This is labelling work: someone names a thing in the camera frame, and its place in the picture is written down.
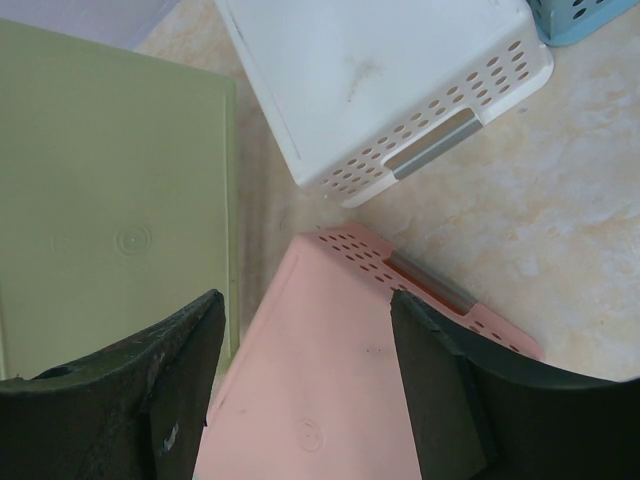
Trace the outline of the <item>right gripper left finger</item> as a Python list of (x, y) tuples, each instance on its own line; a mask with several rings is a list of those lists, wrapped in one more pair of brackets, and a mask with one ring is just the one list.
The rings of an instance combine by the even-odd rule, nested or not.
[(90, 355), (2, 381), (2, 478), (192, 478), (225, 326), (210, 290)]

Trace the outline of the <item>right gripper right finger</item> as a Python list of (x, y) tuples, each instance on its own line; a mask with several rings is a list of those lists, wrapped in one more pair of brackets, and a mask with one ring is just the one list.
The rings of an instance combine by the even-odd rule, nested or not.
[(425, 479), (635, 479), (639, 383), (504, 347), (406, 292), (391, 322)]

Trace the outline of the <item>pink perforated plastic basket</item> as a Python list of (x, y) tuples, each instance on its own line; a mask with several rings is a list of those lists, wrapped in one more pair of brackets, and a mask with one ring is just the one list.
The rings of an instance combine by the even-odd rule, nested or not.
[(417, 479), (391, 323), (411, 292), (541, 359), (529, 335), (358, 224), (290, 244), (207, 415), (199, 479)]

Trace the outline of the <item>green perforated plastic basket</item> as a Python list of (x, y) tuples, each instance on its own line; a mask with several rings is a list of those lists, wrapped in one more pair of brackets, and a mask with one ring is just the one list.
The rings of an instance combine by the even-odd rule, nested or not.
[(1, 23), (1, 376), (32, 378), (225, 298), (239, 345), (236, 87)]

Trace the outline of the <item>white perforated plastic basket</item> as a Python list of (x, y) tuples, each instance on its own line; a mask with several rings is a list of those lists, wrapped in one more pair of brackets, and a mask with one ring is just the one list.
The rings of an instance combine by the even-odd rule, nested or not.
[(221, 1), (295, 183), (357, 207), (539, 90), (524, 1)]

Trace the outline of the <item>blue perforated plastic basket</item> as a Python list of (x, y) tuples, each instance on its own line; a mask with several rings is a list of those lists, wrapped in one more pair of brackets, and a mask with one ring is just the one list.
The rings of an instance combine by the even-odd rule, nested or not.
[(552, 47), (583, 40), (638, 3), (638, 0), (527, 0), (540, 39)]

